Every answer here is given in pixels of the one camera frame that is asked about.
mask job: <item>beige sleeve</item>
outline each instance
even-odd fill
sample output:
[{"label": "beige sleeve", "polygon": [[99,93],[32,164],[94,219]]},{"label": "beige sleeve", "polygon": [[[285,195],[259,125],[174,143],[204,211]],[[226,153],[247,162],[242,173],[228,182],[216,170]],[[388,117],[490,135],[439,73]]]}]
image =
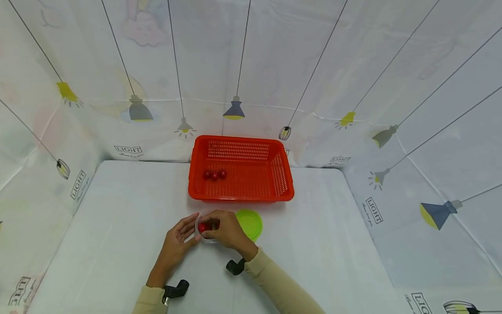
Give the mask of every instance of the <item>beige sleeve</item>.
[{"label": "beige sleeve", "polygon": [[134,305],[133,314],[166,314],[167,306],[162,303],[163,296],[164,289],[144,286]]},{"label": "beige sleeve", "polygon": [[244,264],[244,269],[281,314],[325,314],[319,304],[261,248],[253,260]]}]

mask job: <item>person's left hand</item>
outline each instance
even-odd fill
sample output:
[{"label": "person's left hand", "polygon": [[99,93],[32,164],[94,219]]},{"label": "person's left hand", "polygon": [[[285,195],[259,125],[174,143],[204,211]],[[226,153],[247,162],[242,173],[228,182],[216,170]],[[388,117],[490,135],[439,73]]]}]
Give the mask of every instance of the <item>person's left hand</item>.
[{"label": "person's left hand", "polygon": [[197,216],[199,213],[183,218],[167,232],[159,257],[148,277],[148,287],[164,288],[176,266],[183,260],[187,252],[200,242],[199,235],[185,242],[195,231]]}]

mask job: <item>red plastic basket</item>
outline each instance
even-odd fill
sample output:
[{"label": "red plastic basket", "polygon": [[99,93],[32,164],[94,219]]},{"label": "red plastic basket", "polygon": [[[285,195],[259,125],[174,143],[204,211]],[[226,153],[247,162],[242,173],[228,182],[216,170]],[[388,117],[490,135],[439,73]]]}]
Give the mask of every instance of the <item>red plastic basket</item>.
[{"label": "red plastic basket", "polygon": [[[225,169],[226,179],[204,179]],[[200,200],[289,201],[295,195],[284,146],[276,140],[202,135],[195,139],[188,194]]]}]

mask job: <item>hand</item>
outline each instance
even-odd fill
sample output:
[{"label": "hand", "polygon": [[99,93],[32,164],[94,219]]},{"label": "hand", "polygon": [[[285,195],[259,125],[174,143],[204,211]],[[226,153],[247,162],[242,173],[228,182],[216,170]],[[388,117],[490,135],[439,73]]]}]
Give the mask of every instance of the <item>hand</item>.
[{"label": "hand", "polygon": [[258,253],[258,247],[244,233],[235,213],[213,211],[201,218],[200,222],[209,224],[219,222],[219,229],[204,231],[202,236],[206,239],[216,239],[223,246],[236,250],[244,260],[249,262]]},{"label": "hand", "polygon": [[199,243],[200,236],[195,236],[185,242],[195,230],[197,216],[199,216],[199,213],[183,218],[167,232],[159,257],[148,277],[148,287],[164,288],[166,281],[173,275],[176,266],[183,260],[187,252]]}]

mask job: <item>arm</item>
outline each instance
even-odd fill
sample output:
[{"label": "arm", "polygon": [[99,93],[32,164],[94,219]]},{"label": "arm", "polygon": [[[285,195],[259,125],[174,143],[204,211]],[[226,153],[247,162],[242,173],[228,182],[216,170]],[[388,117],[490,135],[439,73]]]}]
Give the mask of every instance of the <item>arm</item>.
[{"label": "arm", "polygon": [[272,261],[242,231],[235,214],[214,211],[201,219],[203,223],[220,223],[220,228],[205,231],[202,236],[218,240],[222,245],[235,249],[247,261],[246,273],[272,300],[281,314],[324,314],[316,301]]},{"label": "arm", "polygon": [[261,249],[244,270],[284,314],[324,314],[317,302]]},{"label": "arm", "polygon": [[183,218],[167,232],[147,284],[141,288],[138,300],[136,300],[133,314],[166,314],[167,306],[162,303],[164,285],[186,253],[201,239],[200,236],[196,236],[185,242],[194,232],[197,216],[199,213]]}]

